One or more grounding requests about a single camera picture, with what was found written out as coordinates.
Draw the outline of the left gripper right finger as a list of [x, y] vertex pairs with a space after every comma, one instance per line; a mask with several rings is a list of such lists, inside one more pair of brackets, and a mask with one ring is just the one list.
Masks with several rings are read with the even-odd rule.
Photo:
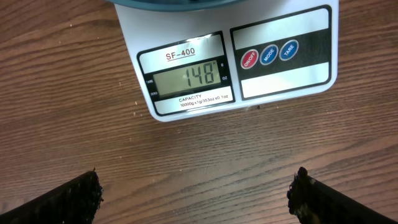
[[397, 224], [319, 182], [300, 167], [287, 191], [288, 208], [302, 224]]

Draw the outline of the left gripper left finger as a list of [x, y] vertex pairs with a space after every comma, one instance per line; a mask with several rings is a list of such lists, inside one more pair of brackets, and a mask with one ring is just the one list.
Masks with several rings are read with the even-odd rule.
[[1, 215], [1, 223], [92, 224], [103, 201], [95, 171], [84, 174]]

